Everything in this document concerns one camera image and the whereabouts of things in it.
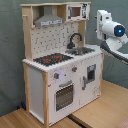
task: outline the wooden play kitchen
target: wooden play kitchen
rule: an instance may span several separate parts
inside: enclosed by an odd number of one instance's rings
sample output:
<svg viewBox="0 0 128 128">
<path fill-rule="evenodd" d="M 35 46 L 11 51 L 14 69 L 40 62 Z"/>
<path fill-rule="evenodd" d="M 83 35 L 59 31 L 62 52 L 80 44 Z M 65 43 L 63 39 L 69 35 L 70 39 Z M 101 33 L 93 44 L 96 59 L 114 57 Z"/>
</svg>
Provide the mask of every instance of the wooden play kitchen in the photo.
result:
<svg viewBox="0 0 128 128">
<path fill-rule="evenodd" d="M 104 56 L 85 44 L 90 4 L 21 5 L 26 107 L 46 128 L 101 95 Z"/>
</svg>

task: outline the backsplash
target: backsplash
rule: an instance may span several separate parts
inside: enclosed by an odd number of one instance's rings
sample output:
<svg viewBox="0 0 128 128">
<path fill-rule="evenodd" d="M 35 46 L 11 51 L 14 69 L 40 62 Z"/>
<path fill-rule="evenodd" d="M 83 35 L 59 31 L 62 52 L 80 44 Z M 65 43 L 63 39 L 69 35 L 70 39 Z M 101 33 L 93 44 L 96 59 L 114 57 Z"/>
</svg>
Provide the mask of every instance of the backsplash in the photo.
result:
<svg viewBox="0 0 128 128">
<path fill-rule="evenodd" d="M 55 52 L 64 52 L 70 43 L 70 37 L 78 33 L 79 22 L 52 25 L 34 28 L 31 31 L 33 58 Z M 78 36 L 73 38 L 73 43 L 78 46 Z"/>
</svg>

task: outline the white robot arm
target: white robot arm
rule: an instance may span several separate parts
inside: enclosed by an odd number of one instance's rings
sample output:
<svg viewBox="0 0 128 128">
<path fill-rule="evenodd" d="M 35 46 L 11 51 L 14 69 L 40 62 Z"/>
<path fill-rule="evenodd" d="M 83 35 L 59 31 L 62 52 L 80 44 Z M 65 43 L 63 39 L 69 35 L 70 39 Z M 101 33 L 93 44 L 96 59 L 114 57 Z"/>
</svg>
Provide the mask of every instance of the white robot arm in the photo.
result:
<svg viewBox="0 0 128 128">
<path fill-rule="evenodd" d="M 117 51 L 128 42 L 125 28 L 123 25 L 113 22 L 111 13 L 104 10 L 97 11 L 97 38 L 103 40 L 100 46 L 103 53 L 128 64 L 128 54 Z"/>
</svg>

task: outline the table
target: table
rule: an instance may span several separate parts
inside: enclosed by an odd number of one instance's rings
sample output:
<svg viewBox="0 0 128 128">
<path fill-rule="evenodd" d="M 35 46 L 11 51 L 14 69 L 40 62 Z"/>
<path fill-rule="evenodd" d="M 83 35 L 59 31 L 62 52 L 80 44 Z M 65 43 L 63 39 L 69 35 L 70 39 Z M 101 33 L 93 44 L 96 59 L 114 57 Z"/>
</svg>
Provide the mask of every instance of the table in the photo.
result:
<svg viewBox="0 0 128 128">
<path fill-rule="evenodd" d="M 0 128 L 44 128 L 37 119 L 23 109 L 0 118 Z M 50 128 L 81 128 L 69 118 L 64 118 Z"/>
<path fill-rule="evenodd" d="M 87 128 L 115 128 L 128 118 L 128 89 L 102 80 L 101 97 L 71 117 Z"/>
</svg>

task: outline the oven handle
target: oven handle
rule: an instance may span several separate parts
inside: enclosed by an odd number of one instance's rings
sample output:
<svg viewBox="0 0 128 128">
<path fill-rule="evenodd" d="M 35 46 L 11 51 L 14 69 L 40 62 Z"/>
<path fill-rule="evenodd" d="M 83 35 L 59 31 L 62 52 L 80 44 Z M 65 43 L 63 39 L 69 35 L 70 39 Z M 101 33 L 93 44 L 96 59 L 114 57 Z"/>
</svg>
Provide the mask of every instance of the oven handle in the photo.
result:
<svg viewBox="0 0 128 128">
<path fill-rule="evenodd" d="M 68 81 L 66 84 L 61 84 L 59 87 L 66 87 L 72 83 L 72 80 Z"/>
<path fill-rule="evenodd" d="M 84 87 L 82 87 L 82 90 L 85 90 L 85 88 L 86 88 L 86 83 L 87 83 L 87 79 L 85 78 L 85 76 L 83 76 L 83 80 L 84 80 Z"/>
<path fill-rule="evenodd" d="M 70 16 L 68 16 L 68 19 L 71 19 L 71 17 L 72 17 L 72 7 L 68 6 L 68 10 L 70 11 Z"/>
</svg>

